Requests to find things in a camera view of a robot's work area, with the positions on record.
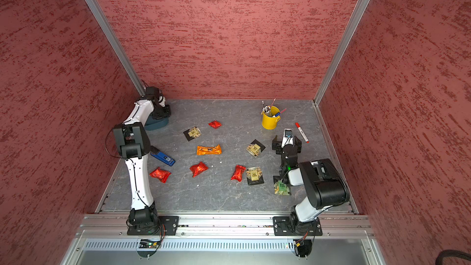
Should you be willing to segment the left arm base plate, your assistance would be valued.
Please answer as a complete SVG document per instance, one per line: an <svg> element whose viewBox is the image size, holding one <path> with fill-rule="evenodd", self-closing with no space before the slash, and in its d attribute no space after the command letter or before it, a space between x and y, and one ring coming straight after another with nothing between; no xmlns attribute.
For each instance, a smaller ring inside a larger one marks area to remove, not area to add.
<svg viewBox="0 0 471 265"><path fill-rule="evenodd" d="M178 216L159 216L157 224L148 226L128 224L127 235L129 236L175 236L179 226Z"/></svg>

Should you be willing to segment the black yellow-label tea bag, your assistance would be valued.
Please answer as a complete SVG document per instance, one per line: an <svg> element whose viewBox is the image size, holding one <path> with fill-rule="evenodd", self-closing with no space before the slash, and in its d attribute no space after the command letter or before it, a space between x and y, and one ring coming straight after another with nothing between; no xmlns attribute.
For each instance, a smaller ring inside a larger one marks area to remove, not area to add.
<svg viewBox="0 0 471 265"><path fill-rule="evenodd" d="M258 140L254 140L251 144L247 146L247 152L254 157L260 156L261 152L265 150L265 146Z"/></svg>

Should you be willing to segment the black oolong tea bag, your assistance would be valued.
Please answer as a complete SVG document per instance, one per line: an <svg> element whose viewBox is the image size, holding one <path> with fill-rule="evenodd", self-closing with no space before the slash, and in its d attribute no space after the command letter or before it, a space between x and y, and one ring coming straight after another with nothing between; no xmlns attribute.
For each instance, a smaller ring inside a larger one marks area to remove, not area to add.
<svg viewBox="0 0 471 265"><path fill-rule="evenodd" d="M248 168L246 170L248 185L259 185L264 183L262 170L260 167Z"/></svg>
<svg viewBox="0 0 471 265"><path fill-rule="evenodd" d="M183 132L187 141L192 141L201 136L201 131L197 126L194 126Z"/></svg>

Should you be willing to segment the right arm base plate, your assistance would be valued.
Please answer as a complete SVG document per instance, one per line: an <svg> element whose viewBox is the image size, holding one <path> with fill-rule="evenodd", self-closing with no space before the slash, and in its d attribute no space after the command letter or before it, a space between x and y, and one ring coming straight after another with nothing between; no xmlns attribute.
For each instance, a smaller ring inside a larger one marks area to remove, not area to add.
<svg viewBox="0 0 471 265"><path fill-rule="evenodd" d="M322 227L318 218L310 222L300 222L293 215L273 218L276 236L322 236Z"/></svg>

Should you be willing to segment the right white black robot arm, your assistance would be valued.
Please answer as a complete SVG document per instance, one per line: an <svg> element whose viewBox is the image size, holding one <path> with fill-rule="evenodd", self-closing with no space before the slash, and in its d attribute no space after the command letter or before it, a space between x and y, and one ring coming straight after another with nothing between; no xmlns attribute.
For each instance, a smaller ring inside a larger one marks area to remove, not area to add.
<svg viewBox="0 0 471 265"><path fill-rule="evenodd" d="M313 224L323 212L350 200L347 185L331 160L298 162L302 142L296 136L275 137L272 149L281 156L281 182L289 186L303 186L306 192L306 197L291 212L291 227Z"/></svg>

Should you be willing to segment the green-label tea bag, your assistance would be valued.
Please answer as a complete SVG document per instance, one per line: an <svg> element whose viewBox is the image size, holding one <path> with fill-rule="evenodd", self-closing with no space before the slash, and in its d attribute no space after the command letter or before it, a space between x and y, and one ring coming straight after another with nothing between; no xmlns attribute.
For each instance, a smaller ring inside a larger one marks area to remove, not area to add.
<svg viewBox="0 0 471 265"><path fill-rule="evenodd" d="M274 181L274 194L280 196L290 196L291 190L288 185L283 183L280 176L273 176Z"/></svg>

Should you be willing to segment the teal plastic storage box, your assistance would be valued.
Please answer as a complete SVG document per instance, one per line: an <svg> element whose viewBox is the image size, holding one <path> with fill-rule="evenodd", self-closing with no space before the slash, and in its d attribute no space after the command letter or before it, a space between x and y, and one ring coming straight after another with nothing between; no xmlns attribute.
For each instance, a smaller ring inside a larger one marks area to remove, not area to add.
<svg viewBox="0 0 471 265"><path fill-rule="evenodd" d="M154 131L160 128L165 127L169 123L169 118L155 119L153 117L148 117L146 124L144 126L146 131Z"/></svg>

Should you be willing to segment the red foil tea bag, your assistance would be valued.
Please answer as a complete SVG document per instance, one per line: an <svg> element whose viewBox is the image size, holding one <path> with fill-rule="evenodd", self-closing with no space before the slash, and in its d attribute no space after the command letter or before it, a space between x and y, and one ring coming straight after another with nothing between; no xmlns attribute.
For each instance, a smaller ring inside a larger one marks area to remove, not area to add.
<svg viewBox="0 0 471 265"><path fill-rule="evenodd" d="M160 167L157 167L154 171L150 173L150 176L152 178L158 179L160 182L164 184L167 182L170 175L171 175L170 171L161 169Z"/></svg>
<svg viewBox="0 0 471 265"><path fill-rule="evenodd" d="M190 167L190 171L192 172L193 177L196 177L196 176L200 175L201 173L203 173L206 170L208 170L207 165L204 164L201 161L198 164L195 164L192 167Z"/></svg>

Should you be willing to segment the small red tea bag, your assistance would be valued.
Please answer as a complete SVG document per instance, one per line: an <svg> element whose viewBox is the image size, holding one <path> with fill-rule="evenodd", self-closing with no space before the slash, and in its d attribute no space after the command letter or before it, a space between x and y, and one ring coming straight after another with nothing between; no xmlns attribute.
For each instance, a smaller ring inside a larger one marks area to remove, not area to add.
<svg viewBox="0 0 471 265"><path fill-rule="evenodd" d="M209 126L211 126L214 129L218 129L219 127L222 126L222 124L219 121L214 120L209 123Z"/></svg>

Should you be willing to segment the orange tea bag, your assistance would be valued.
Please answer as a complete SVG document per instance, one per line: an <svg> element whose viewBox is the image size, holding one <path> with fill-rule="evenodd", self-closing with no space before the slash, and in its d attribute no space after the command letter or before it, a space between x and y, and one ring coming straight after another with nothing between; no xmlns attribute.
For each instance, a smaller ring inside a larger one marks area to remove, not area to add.
<svg viewBox="0 0 471 265"><path fill-rule="evenodd" d="M220 155L222 154L222 147L217 145L216 147L197 147L197 155Z"/></svg>

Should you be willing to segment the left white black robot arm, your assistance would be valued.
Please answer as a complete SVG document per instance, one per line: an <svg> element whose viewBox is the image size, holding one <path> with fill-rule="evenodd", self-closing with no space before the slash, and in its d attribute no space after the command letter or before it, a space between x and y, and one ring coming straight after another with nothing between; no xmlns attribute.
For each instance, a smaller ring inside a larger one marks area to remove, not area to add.
<svg viewBox="0 0 471 265"><path fill-rule="evenodd" d="M124 159L130 175L132 201L128 223L134 229L159 227L155 202L148 181L148 157L151 142L145 130L148 118L170 117L170 107L161 90L147 87L145 94L134 103L127 119L113 128L117 151Z"/></svg>

